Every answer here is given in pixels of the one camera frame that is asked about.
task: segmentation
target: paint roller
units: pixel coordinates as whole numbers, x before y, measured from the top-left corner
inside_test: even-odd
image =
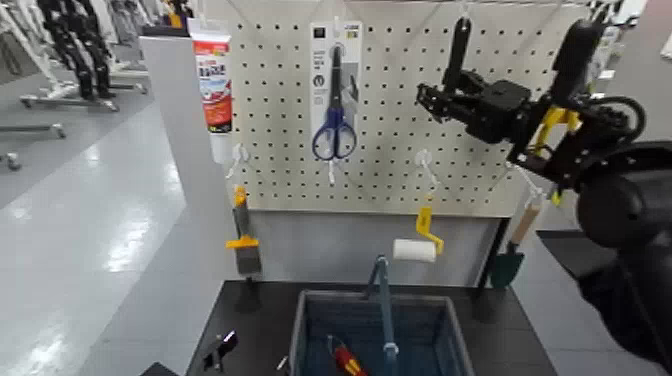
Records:
[[[427,240],[395,239],[392,254],[395,260],[423,261],[433,263],[443,253],[443,239],[429,232],[432,223],[432,208],[423,206],[415,221],[415,231]]]

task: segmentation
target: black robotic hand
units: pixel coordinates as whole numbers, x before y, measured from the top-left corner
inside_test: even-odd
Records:
[[[646,126],[635,100],[593,100],[583,92],[604,27],[577,21],[570,28],[551,88],[532,101],[523,86],[490,84],[461,69],[470,30],[462,22],[443,88],[418,85],[417,102],[439,122],[465,123],[479,140],[510,142],[508,161],[579,193],[577,217],[586,236],[618,250],[614,264],[580,281],[584,298],[622,346],[672,371],[672,142],[635,142]],[[634,119],[614,105],[629,107]],[[530,144],[552,106],[578,113],[581,126],[541,156]]]

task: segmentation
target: black table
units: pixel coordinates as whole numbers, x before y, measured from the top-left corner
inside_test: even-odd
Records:
[[[225,375],[274,376],[288,355],[299,293],[311,290],[359,291],[363,285],[227,281],[219,292],[188,376],[203,372],[202,359],[218,334],[235,329],[239,344],[224,357]],[[477,376],[556,375],[541,342],[512,290],[393,286],[393,293],[448,296],[453,300]]]

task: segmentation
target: black cable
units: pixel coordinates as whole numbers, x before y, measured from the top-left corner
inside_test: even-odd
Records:
[[[23,69],[21,69],[21,64],[16,58],[14,51],[9,47],[5,35],[5,33],[0,35],[0,53],[2,54],[2,59],[5,61],[9,73],[15,76],[22,76]]]
[[[639,102],[628,97],[621,97],[621,96],[603,97],[599,99],[593,99],[589,102],[590,105],[606,105],[612,103],[625,105],[627,107],[630,107],[635,112],[635,116],[637,117],[637,123],[635,124],[635,129],[633,129],[632,132],[630,132],[630,134],[625,136],[622,140],[622,142],[624,143],[631,143],[637,137],[639,137],[642,134],[642,132],[644,132],[644,128],[646,128],[646,111],[644,110],[644,107],[642,107],[642,105],[639,104]]]

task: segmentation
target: white pegboard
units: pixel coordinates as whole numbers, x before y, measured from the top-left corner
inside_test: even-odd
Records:
[[[506,143],[487,145],[456,122],[438,124],[414,104],[420,82],[438,84],[448,62],[455,2],[352,1],[342,19],[364,24],[357,150],[338,163],[335,184],[311,152],[309,24],[333,19],[331,2],[210,2],[208,17],[231,29],[235,138],[250,152],[238,183],[264,210],[416,213],[431,185],[415,166],[433,155],[440,184],[436,214],[510,216],[524,188],[507,173]],[[475,3],[464,67],[486,80],[507,78],[535,96],[552,81],[555,52],[586,15],[574,4]]]

